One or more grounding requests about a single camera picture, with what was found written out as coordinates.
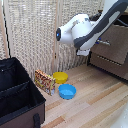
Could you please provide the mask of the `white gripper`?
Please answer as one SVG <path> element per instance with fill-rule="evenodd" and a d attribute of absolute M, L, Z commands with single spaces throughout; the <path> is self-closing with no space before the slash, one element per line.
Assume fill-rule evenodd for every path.
<path fill-rule="evenodd" d="M 100 41 L 101 41 L 101 38 L 97 39 L 96 44 L 99 44 Z M 88 56 L 89 52 L 90 52 L 90 49 L 88 49 L 88 50 L 79 50 L 79 49 L 77 49 L 76 50 L 76 55 L 77 56 Z"/>

